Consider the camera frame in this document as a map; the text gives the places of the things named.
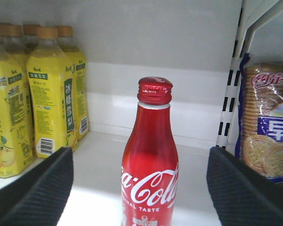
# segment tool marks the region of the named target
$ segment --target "red bottle cap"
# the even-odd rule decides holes
[[[148,105],[166,105],[170,103],[173,84],[165,78],[145,77],[139,80],[137,98]]]

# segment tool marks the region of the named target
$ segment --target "white wall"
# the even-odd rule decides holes
[[[177,143],[215,145],[241,0],[0,1],[0,22],[72,25],[92,129],[130,134],[145,76],[173,84]]]

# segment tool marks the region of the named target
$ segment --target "green label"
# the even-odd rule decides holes
[[[74,114],[72,110],[72,79],[67,79],[64,82],[65,90],[65,107],[66,107],[66,126],[67,133],[75,128]]]
[[[81,69],[84,69],[84,68],[85,68],[85,63],[76,66],[76,70],[77,70],[77,71],[78,71],[78,70],[81,70]]]
[[[48,80],[48,74],[43,74],[43,73],[28,73],[28,77],[31,79],[44,79]]]
[[[11,84],[11,83],[14,83],[16,81],[20,81],[22,79],[22,74],[17,74],[13,77],[9,77],[8,78],[8,83]]]

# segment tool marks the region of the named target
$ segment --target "white shelf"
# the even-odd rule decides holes
[[[74,153],[73,188],[58,226],[118,226],[121,222],[121,159],[126,136],[90,132]],[[208,193],[208,150],[177,145],[180,176],[173,226],[220,226]],[[0,187],[16,179],[0,179]]]

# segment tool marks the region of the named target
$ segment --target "blue package label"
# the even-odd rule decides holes
[[[258,134],[283,142],[283,118],[258,116]]]

